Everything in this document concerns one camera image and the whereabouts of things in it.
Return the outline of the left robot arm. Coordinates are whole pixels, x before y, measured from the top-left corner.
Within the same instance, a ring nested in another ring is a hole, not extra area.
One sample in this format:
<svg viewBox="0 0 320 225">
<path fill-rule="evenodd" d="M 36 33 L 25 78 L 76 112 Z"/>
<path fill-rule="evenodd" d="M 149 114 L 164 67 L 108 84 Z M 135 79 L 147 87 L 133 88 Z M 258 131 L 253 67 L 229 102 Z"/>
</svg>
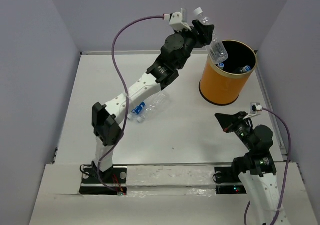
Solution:
<svg viewBox="0 0 320 225">
<path fill-rule="evenodd" d="M 212 42 L 215 26 L 193 20 L 191 28 L 175 31 L 168 36 L 155 62 L 124 93 L 92 107 L 93 133 L 97 138 L 96 158 L 92 162 L 93 176 L 104 183 L 110 179 L 114 147 L 124 136 L 129 113 L 141 102 L 163 91 L 179 77 L 194 49 Z"/>
</svg>

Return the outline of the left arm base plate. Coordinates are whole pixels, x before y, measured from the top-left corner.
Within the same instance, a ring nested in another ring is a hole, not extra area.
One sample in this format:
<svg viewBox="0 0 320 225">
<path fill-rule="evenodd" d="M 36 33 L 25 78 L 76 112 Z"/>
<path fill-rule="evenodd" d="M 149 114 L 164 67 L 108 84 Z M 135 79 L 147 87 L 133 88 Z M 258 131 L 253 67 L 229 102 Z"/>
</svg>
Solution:
<svg viewBox="0 0 320 225">
<path fill-rule="evenodd" d="M 81 182 L 79 193 L 90 196 L 125 196 L 127 194 L 127 173 L 126 166 L 114 166 L 100 174 L 91 164 L 83 164 L 79 167 Z"/>
</svg>

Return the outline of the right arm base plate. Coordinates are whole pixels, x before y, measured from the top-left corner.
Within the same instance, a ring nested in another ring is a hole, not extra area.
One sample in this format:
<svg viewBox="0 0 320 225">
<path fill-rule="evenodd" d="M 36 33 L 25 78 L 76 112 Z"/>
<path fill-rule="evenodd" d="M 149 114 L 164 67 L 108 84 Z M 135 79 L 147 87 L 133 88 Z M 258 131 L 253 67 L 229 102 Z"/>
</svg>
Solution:
<svg viewBox="0 0 320 225">
<path fill-rule="evenodd" d="M 231 166 L 215 167 L 212 179 L 217 184 L 217 195 L 237 195 L 247 193 L 244 185 L 237 174 L 233 172 Z"/>
</svg>

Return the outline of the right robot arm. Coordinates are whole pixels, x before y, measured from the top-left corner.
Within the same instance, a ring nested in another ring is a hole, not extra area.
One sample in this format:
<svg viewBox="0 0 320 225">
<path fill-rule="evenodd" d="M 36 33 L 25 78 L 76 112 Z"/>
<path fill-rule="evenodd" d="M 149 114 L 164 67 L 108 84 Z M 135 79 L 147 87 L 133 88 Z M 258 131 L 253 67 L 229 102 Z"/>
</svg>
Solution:
<svg viewBox="0 0 320 225">
<path fill-rule="evenodd" d="M 231 166 L 216 167 L 212 179 L 217 184 L 242 183 L 258 225 L 288 225 L 283 206 L 284 190 L 278 186 L 277 168 L 270 152 L 273 131 L 266 125 L 253 126 L 250 115 L 216 113 L 224 133 L 234 133 L 247 148 L 244 156 L 233 159 Z"/>
</svg>

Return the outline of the clear bottle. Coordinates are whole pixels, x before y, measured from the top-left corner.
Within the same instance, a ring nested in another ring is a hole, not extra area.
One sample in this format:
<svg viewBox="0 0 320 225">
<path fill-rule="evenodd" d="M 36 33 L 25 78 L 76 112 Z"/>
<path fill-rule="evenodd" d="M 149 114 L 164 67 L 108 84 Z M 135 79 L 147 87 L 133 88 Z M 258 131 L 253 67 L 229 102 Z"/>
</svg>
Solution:
<svg viewBox="0 0 320 225">
<path fill-rule="evenodd" d="M 233 74 L 246 74 L 251 71 L 251 67 L 249 65 L 243 66 L 243 67 L 238 67 L 236 68 L 232 73 Z"/>
<path fill-rule="evenodd" d="M 218 65 L 217 65 L 217 67 L 219 68 L 219 69 L 224 69 L 224 67 L 225 67 L 225 65 L 223 64 L 223 63 L 219 63 Z"/>
<path fill-rule="evenodd" d="M 164 112 L 171 103 L 170 95 L 165 92 L 159 92 L 145 101 L 145 108 L 143 111 L 138 115 L 137 122 L 143 123 L 148 120 L 152 120 Z"/>
<path fill-rule="evenodd" d="M 204 14 L 201 7 L 196 8 L 193 13 L 203 25 L 208 26 L 213 24 L 212 20 Z M 223 42 L 218 38 L 215 32 L 213 32 L 211 43 L 206 46 L 206 49 L 211 61 L 216 65 L 225 62 L 229 57 Z"/>
</svg>

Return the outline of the blue label plastic bottle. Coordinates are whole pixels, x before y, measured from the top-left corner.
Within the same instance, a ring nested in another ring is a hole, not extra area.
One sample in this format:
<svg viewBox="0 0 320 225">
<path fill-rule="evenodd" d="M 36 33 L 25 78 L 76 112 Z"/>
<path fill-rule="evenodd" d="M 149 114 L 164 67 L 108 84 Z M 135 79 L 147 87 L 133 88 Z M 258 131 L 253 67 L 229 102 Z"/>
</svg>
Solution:
<svg viewBox="0 0 320 225">
<path fill-rule="evenodd" d="M 145 111 L 146 103 L 143 101 L 138 106 L 136 106 L 127 116 L 130 121 L 137 120 L 138 117 Z"/>
</svg>

